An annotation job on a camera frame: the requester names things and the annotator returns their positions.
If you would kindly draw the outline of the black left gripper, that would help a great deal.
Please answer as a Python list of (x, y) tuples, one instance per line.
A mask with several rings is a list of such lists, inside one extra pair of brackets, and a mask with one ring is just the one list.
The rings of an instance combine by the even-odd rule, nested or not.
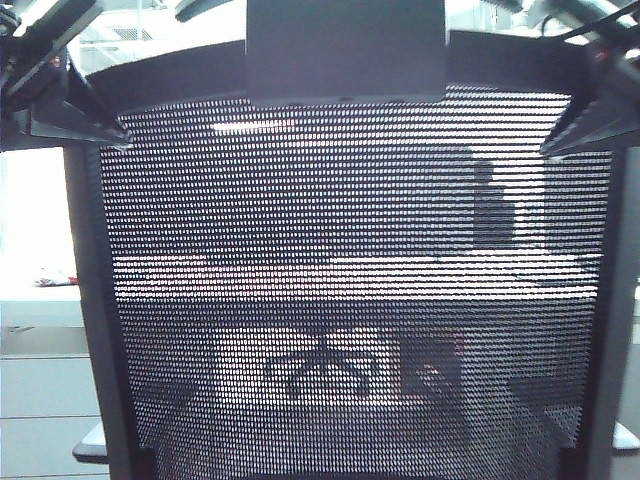
[(68, 49), (39, 62), (13, 53), (1, 74), (1, 146), (128, 148), (130, 134), (76, 67)]

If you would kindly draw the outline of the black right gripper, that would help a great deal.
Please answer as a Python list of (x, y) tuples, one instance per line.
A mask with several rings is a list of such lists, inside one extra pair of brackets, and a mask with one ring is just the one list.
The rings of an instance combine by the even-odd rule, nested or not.
[(577, 99), (539, 152), (559, 157), (639, 146), (639, 49), (590, 43), (588, 103)]

